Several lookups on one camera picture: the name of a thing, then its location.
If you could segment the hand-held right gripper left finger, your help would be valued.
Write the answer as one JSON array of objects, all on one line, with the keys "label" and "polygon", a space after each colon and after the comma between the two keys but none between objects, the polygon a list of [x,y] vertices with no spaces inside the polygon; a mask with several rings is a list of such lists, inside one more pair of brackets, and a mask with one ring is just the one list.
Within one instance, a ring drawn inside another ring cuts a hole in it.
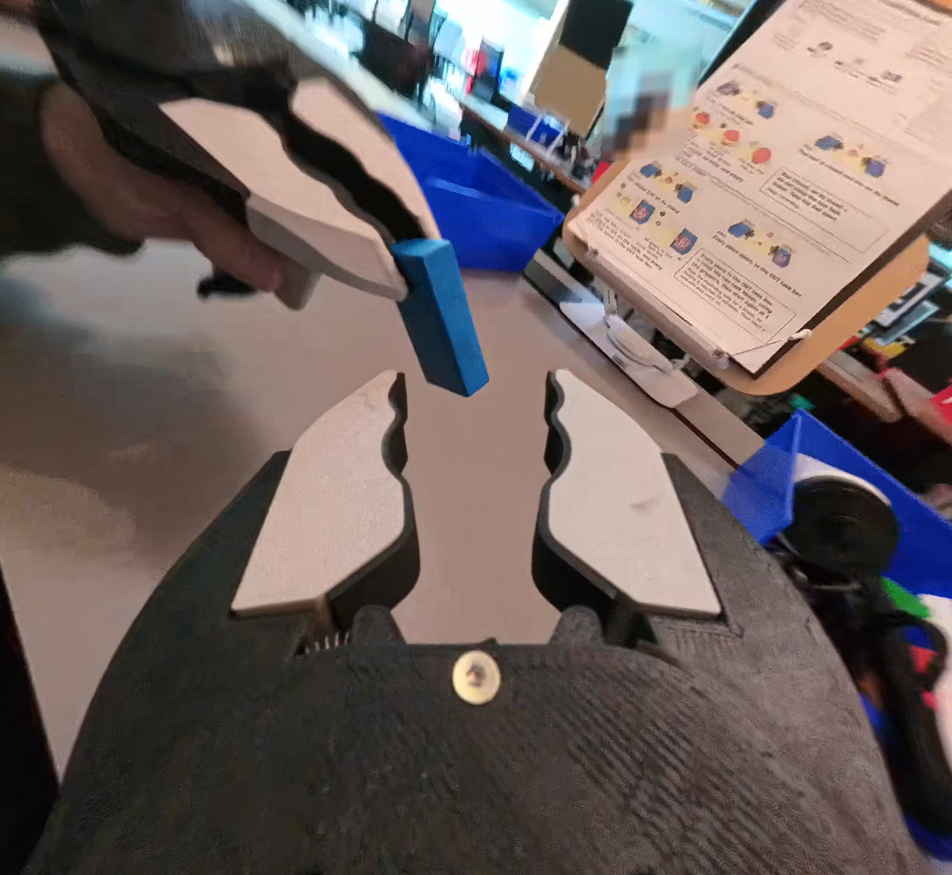
[{"label": "hand-held right gripper left finger", "polygon": [[387,370],[295,441],[232,599],[238,617],[393,608],[420,574],[403,373]]}]

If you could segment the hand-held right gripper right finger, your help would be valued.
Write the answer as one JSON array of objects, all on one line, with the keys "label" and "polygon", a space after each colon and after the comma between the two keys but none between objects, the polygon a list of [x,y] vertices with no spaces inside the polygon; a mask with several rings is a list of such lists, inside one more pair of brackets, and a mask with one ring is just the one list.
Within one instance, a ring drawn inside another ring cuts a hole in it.
[{"label": "hand-held right gripper right finger", "polygon": [[565,369],[545,382],[547,427],[532,576],[554,607],[619,604],[714,621],[722,606],[660,446]]}]

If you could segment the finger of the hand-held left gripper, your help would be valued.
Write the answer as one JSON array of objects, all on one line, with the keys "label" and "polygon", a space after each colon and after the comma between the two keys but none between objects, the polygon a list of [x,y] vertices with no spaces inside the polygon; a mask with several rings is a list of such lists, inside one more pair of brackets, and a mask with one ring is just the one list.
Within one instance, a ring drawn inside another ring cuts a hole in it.
[{"label": "finger of the hand-held left gripper", "polygon": [[200,98],[160,109],[246,189],[250,232],[288,262],[276,293],[285,306],[302,310],[324,276],[394,302],[408,296],[379,231],[305,173],[260,114]]},{"label": "finger of the hand-held left gripper", "polygon": [[443,234],[409,163],[376,115],[348,88],[318,77],[288,99],[293,152],[387,242]]}]

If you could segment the blue plastic bin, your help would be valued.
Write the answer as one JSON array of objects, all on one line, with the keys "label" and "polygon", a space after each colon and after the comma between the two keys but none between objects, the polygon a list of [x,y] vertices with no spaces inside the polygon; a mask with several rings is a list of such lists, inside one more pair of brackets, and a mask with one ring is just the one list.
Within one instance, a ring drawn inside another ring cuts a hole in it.
[{"label": "blue plastic bin", "polygon": [[462,269],[522,273],[560,230],[564,214],[484,149],[378,116]]},{"label": "blue plastic bin", "polygon": [[[841,577],[791,554],[779,534],[791,519],[799,453],[861,477],[887,495],[898,548],[879,576]],[[924,852],[950,863],[950,520],[812,415],[796,412],[730,479],[723,503],[777,557],[820,618],[860,695],[887,762],[900,813]],[[928,620],[899,612],[881,578],[918,595]],[[934,680],[915,671],[908,648],[933,649]]]}]

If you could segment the blue foam block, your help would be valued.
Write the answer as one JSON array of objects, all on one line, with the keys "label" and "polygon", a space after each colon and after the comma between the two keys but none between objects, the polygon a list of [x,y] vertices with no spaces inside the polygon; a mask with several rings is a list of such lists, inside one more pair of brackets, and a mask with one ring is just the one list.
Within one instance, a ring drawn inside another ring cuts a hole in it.
[{"label": "blue foam block", "polygon": [[391,247],[409,293],[398,310],[429,384],[471,397],[489,381],[452,245],[417,239]]}]

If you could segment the black office chair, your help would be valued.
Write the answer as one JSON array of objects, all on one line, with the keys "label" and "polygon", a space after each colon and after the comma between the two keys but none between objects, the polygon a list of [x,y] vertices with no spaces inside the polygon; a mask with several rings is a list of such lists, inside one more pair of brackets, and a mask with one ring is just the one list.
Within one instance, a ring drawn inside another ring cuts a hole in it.
[{"label": "black office chair", "polygon": [[487,39],[481,41],[470,87],[473,98],[487,103],[498,98],[504,53]]}]

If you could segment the small blue bin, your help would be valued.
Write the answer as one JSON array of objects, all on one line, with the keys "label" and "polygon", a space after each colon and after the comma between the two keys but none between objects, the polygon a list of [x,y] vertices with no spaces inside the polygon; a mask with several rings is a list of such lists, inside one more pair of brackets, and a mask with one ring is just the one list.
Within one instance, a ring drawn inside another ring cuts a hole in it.
[{"label": "small blue bin", "polygon": [[565,134],[565,125],[534,107],[512,104],[507,112],[505,130],[528,143],[550,149]]}]

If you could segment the white bottle black cap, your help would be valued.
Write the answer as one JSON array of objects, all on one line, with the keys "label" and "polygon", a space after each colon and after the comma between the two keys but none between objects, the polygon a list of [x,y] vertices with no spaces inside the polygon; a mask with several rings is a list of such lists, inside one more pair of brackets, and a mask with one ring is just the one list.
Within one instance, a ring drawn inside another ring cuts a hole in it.
[{"label": "white bottle black cap", "polygon": [[887,495],[865,479],[799,453],[791,519],[779,541],[806,565],[842,578],[885,572],[899,542]]}]

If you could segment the black monitor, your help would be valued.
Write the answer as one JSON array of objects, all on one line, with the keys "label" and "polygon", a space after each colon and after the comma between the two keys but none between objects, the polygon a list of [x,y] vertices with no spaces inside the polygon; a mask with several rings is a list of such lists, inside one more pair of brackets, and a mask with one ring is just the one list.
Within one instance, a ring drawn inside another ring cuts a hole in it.
[{"label": "black monitor", "polygon": [[558,45],[608,70],[632,10],[631,0],[569,0]]}]

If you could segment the wooden desk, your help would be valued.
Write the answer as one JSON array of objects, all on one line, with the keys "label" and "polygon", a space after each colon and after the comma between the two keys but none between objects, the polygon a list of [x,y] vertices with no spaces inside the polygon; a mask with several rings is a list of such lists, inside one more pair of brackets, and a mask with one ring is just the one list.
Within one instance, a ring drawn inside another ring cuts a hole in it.
[{"label": "wooden desk", "polygon": [[945,412],[950,397],[930,392],[902,370],[876,373],[842,351],[821,362],[815,372],[863,405],[889,425],[911,421],[946,445],[951,445],[951,425]]}]

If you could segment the small green white container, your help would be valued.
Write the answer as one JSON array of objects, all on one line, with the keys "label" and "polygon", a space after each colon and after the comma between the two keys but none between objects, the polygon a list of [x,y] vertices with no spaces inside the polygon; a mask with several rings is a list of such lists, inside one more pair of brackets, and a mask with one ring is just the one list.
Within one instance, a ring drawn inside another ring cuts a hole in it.
[{"label": "small green white container", "polygon": [[919,620],[930,619],[931,610],[918,595],[887,576],[881,578],[881,583],[893,606],[899,612]]}]

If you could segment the instruction board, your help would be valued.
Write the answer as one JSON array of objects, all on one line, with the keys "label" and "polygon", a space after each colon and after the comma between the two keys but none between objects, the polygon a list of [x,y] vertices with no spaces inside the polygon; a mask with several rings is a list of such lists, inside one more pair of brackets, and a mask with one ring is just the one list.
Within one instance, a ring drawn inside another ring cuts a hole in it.
[{"label": "instruction board", "polygon": [[783,389],[950,210],[950,56],[950,1],[786,0],[696,92],[680,153],[614,165],[566,244],[722,380]]}]

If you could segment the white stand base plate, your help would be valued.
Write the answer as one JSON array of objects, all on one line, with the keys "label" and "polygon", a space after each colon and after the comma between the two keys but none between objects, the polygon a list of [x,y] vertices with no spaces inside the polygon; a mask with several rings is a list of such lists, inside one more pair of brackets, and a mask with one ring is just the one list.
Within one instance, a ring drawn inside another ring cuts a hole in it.
[{"label": "white stand base plate", "polygon": [[558,309],[574,328],[656,404],[676,408],[699,395],[695,381],[601,302],[561,302]]}]

